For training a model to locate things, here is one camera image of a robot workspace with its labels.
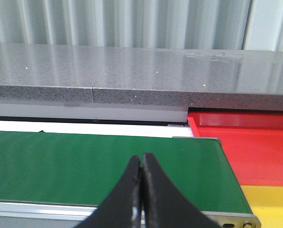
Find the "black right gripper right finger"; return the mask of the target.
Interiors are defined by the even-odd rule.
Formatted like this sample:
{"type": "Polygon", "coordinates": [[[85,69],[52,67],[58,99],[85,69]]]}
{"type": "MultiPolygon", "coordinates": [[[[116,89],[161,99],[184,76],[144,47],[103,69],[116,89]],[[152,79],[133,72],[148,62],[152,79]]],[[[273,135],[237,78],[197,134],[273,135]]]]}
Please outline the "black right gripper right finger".
{"type": "Polygon", "coordinates": [[[147,228],[218,228],[176,188],[156,156],[143,154],[143,202],[147,228]]]}

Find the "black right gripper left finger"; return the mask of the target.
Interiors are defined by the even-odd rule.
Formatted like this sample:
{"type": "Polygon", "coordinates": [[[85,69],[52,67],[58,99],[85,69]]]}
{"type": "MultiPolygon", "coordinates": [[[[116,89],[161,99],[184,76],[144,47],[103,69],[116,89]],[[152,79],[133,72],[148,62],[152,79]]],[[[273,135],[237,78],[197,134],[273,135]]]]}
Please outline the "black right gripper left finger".
{"type": "Polygon", "coordinates": [[[141,227],[141,171],[137,155],[129,159],[123,175],[112,191],[77,228],[141,227]]]}

